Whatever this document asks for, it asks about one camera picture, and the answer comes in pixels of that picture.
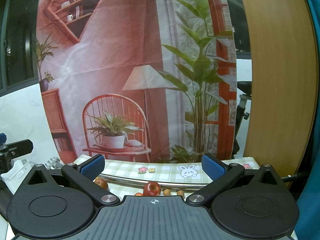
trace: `green plant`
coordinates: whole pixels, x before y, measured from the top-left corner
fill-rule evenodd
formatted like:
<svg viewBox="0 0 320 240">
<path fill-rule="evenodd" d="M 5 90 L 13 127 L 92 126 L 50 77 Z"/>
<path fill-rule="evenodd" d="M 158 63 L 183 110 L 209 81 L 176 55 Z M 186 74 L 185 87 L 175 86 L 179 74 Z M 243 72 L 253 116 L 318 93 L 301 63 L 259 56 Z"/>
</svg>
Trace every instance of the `green plant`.
<svg viewBox="0 0 320 240">
<path fill-rule="evenodd" d="M 37 68 L 38 68 L 38 71 L 39 71 L 40 80 L 42 80 L 42 75 L 41 75 L 42 62 L 44 61 L 46 56 L 53 57 L 53 53 L 50 50 L 58 48 L 58 47 L 51 46 L 53 41 L 48 43 L 48 39 L 49 39 L 50 36 L 51 36 L 51 34 L 48 35 L 48 37 L 45 39 L 44 43 L 40 43 L 38 41 L 38 39 L 36 38 Z"/>
<path fill-rule="evenodd" d="M 52 77 L 51 73 L 49 71 L 44 72 L 44 76 L 47 79 L 47 81 L 50 83 L 54 78 Z"/>
<path fill-rule="evenodd" d="M 91 133 L 96 132 L 95 138 L 98 136 L 121 136 L 124 135 L 128 138 L 128 134 L 133 134 L 134 131 L 142 131 L 141 128 L 134 126 L 133 122 L 129 122 L 128 118 L 118 116 L 115 117 L 108 112 L 104 111 L 105 118 L 94 117 L 95 123 L 98 124 L 96 127 L 88 128 L 92 131 Z"/>
<path fill-rule="evenodd" d="M 188 152 L 184 147 L 175 145 L 171 148 L 173 156 L 169 160 L 159 158 L 160 163 L 199 163 L 203 153 Z"/>
<path fill-rule="evenodd" d="M 185 112 L 185 120 L 192 123 L 194 126 L 193 134 L 187 133 L 189 142 L 192 143 L 192 148 L 195 153 L 203 153 L 207 150 L 210 130 L 207 131 L 206 123 L 208 116 L 214 113 L 219 106 L 219 102 L 227 104 L 227 102 L 218 95 L 212 93 L 212 85 L 223 82 L 222 78 L 217 74 L 219 57 L 211 55 L 211 60 L 208 56 L 210 44 L 217 38 L 232 37 L 232 31 L 223 31 L 218 34 L 213 34 L 211 28 L 211 17 L 208 0 L 176 0 L 184 8 L 188 9 L 193 18 L 202 22 L 196 30 L 193 30 L 193 25 L 187 20 L 182 13 L 177 12 L 178 18 L 181 20 L 180 25 L 187 36 L 192 40 L 193 45 L 197 46 L 197 55 L 187 55 L 178 48 L 170 45 L 162 45 L 170 52 L 174 53 L 181 59 L 181 63 L 175 64 L 178 70 L 191 81 L 191 86 L 188 87 L 180 79 L 166 71 L 159 71 L 163 78 L 175 85 L 175 88 L 169 88 L 183 92 L 191 104 L 191 112 Z M 181 146 L 172 148 L 173 157 L 177 157 L 184 162 L 190 161 L 199 157 L 188 154 L 186 149 Z"/>
</svg>

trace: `bookshelf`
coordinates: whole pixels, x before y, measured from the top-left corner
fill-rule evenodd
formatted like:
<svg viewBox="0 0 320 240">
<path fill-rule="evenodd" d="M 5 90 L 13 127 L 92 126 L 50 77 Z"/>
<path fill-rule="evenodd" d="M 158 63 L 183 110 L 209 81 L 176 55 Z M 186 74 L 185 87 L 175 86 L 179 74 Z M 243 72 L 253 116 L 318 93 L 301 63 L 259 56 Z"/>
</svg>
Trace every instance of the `bookshelf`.
<svg viewBox="0 0 320 240">
<path fill-rule="evenodd" d="M 100 0 L 51 0 L 44 14 L 74 44 L 80 42 Z"/>
<path fill-rule="evenodd" d="M 64 118 L 59 89 L 42 92 L 41 96 L 52 139 L 60 160 L 65 164 L 71 163 L 77 158 L 77 155 Z"/>
</svg>

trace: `teal fabric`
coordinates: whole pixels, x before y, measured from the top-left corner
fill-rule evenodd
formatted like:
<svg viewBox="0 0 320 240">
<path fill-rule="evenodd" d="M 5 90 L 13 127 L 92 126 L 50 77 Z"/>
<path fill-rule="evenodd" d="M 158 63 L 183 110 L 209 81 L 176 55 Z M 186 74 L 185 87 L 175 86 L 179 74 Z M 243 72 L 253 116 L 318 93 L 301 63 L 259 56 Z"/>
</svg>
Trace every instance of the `teal fabric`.
<svg viewBox="0 0 320 240">
<path fill-rule="evenodd" d="M 307 0 L 307 2 L 315 26 L 320 58 L 320 0 Z M 306 186 L 297 201 L 300 216 L 295 231 L 299 240 L 320 240 L 320 92 L 318 93 L 312 138 L 311 164 L 313 164 L 313 168 Z"/>
</svg>

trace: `potted plant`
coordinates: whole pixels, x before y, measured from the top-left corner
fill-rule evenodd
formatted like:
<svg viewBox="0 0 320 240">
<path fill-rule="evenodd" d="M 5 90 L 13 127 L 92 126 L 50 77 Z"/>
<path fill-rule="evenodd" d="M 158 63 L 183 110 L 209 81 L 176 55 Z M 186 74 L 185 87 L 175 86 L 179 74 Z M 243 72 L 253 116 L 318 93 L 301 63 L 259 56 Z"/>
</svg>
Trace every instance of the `potted plant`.
<svg viewBox="0 0 320 240">
<path fill-rule="evenodd" d="M 193 126 L 192 131 L 186 131 L 192 151 L 188 152 L 184 147 L 176 145 L 171 148 L 173 157 L 169 162 L 195 162 L 201 161 L 203 153 L 208 151 L 209 138 L 212 137 L 207 127 L 209 116 L 217 111 L 219 103 L 228 104 L 212 90 L 215 84 L 224 81 L 218 75 L 218 61 L 221 58 L 216 55 L 209 57 L 209 47 L 217 39 L 232 38 L 233 31 L 213 33 L 208 0 L 176 1 L 182 5 L 183 13 L 176 14 L 188 41 L 187 48 L 183 49 L 194 48 L 194 51 L 191 53 L 189 50 L 186 54 L 179 48 L 165 44 L 162 46 L 177 56 L 179 62 L 175 66 L 188 81 L 184 83 L 166 71 L 158 72 L 175 86 L 169 89 L 186 95 L 191 106 L 191 111 L 185 112 L 185 120 Z"/>
<path fill-rule="evenodd" d="M 88 128 L 95 134 L 95 138 L 102 136 L 102 143 L 110 149 L 120 149 L 124 147 L 124 139 L 128 139 L 128 134 L 134 131 L 142 131 L 141 128 L 134 126 L 133 122 L 129 122 L 128 118 L 118 116 L 115 117 L 106 111 L 103 111 L 105 117 L 94 117 L 96 127 Z"/>
<path fill-rule="evenodd" d="M 51 46 L 53 41 L 47 43 L 50 36 L 51 36 L 51 34 L 49 34 L 49 36 L 46 38 L 46 40 L 42 44 L 36 38 L 37 68 L 39 71 L 39 77 L 40 77 L 39 84 L 40 84 L 40 91 L 41 92 L 47 91 L 48 86 L 49 86 L 49 82 L 51 82 L 54 79 L 50 72 L 45 72 L 44 78 L 42 78 L 42 75 L 41 75 L 41 66 L 42 66 L 42 62 L 44 61 L 45 57 L 46 56 L 53 57 L 53 53 L 50 50 L 58 48 L 58 47 Z"/>
</svg>

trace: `floor lamp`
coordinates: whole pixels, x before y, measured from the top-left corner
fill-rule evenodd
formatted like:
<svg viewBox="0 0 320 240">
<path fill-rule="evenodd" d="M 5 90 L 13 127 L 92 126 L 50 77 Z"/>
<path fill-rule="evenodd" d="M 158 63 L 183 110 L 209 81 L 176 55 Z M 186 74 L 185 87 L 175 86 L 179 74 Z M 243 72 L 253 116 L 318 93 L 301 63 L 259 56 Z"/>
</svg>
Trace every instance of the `floor lamp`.
<svg viewBox="0 0 320 240">
<path fill-rule="evenodd" d="M 144 107 L 148 122 L 146 89 L 172 87 L 174 86 L 165 80 L 151 65 L 144 65 L 137 66 L 132 70 L 122 90 L 143 90 Z"/>
</svg>

